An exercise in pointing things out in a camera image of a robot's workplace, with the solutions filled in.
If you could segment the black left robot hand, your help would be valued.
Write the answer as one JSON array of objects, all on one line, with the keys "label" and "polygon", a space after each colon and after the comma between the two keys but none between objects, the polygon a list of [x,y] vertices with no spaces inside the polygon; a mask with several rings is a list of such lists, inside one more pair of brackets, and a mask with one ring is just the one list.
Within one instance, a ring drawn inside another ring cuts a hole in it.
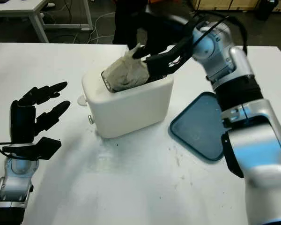
[{"label": "black left robot hand", "polygon": [[33,87],[19,100],[10,106],[10,138],[11,143],[31,143],[34,137],[44,130],[49,130],[59,122],[60,116],[69,108],[70,101],[63,101],[49,112],[36,116],[35,105],[47,102],[60,96],[67,82],[41,88]]}]

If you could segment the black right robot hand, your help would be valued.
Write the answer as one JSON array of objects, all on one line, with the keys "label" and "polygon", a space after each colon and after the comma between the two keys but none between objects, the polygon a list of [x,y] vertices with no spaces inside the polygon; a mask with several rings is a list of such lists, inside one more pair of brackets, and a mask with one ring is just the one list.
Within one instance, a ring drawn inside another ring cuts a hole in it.
[{"label": "black right robot hand", "polygon": [[189,23],[188,19],[177,15],[152,12],[134,14],[133,19],[136,22],[135,28],[141,28],[147,33],[147,41],[133,54],[134,59],[140,59],[149,54],[159,54],[168,46],[179,42],[185,34],[185,26]]}]

